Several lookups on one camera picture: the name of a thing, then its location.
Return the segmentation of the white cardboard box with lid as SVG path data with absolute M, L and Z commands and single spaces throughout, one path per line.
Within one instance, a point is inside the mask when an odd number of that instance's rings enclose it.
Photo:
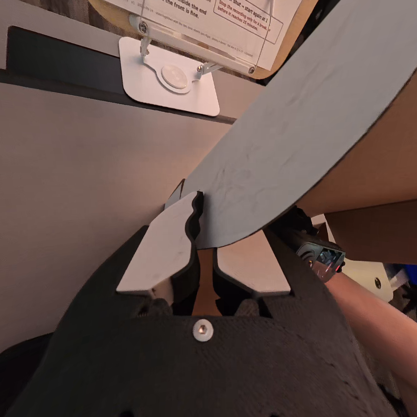
M 201 248 L 301 201 L 313 215 L 416 199 L 416 1 L 340 1 L 175 190 Z

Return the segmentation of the white metal document stand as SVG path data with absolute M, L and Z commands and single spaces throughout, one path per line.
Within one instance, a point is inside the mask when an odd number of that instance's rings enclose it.
M 237 61 L 159 28 L 138 14 L 128 13 L 128 22 L 143 35 L 140 41 L 130 37 L 118 41 L 122 86 L 134 101 L 208 117 L 238 118 L 261 93 L 263 87 L 255 82 L 219 72 Z M 151 45 L 151 40 L 172 40 L 175 49 L 189 46 L 192 55 L 209 53 L 209 58 L 220 58 L 220 63 L 193 60 Z

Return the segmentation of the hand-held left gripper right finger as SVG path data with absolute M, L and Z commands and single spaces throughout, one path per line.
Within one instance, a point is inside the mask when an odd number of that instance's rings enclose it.
M 244 300 L 286 296 L 290 285 L 263 231 L 213 250 L 213 289 L 223 316 L 233 316 Z

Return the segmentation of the rounded wooden board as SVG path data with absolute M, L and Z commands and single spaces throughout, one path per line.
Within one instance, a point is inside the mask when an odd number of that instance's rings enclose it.
M 117 31 L 119 31 L 119 34 L 122 36 L 129 36 L 134 39 L 143 38 L 143 35 L 133 29 L 130 25 L 128 21 L 128 12 L 110 5 L 106 1 L 89 0 L 88 4 L 89 8 L 94 10 L 104 22 L 109 24 L 111 27 L 111 29 L 109 29 L 110 32 L 117 33 Z M 241 73 L 227 68 L 221 69 L 221 71 L 246 80 L 252 79 L 255 82 L 274 75 L 274 73 L 279 70 L 292 54 L 294 54 L 316 28 L 319 20 L 319 18 L 316 18 L 316 13 L 321 13 L 323 8 L 322 1 L 301 1 L 298 10 L 289 25 L 288 32 L 284 36 L 283 43 L 279 48 L 271 70 L 257 67 L 252 74 L 249 74 L 248 71 Z

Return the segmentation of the white metal bracket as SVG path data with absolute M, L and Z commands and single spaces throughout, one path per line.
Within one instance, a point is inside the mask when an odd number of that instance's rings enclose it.
M 345 259 L 342 272 L 380 299 L 390 302 L 393 289 L 383 263 Z

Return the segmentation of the person's right forearm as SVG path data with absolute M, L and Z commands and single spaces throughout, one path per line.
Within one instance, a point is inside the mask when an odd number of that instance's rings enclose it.
M 325 285 L 360 344 L 392 373 L 409 415 L 416 416 L 416 322 L 343 273 Z

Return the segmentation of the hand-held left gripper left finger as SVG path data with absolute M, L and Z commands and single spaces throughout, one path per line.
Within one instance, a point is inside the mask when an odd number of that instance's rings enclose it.
M 159 214 L 148 226 L 116 292 L 163 299 L 174 315 L 192 315 L 200 287 L 196 239 L 203 209 L 203 192 L 193 191 Z

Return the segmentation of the blue plastic item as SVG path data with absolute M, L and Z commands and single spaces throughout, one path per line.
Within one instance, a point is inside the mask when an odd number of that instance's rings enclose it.
M 393 290 L 390 304 L 416 321 L 416 265 L 384 263 L 384 269 Z

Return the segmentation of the printed instruction sheet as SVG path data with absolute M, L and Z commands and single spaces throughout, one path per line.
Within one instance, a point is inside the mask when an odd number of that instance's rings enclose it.
M 106 1 L 151 39 L 251 75 L 271 72 L 303 1 Z

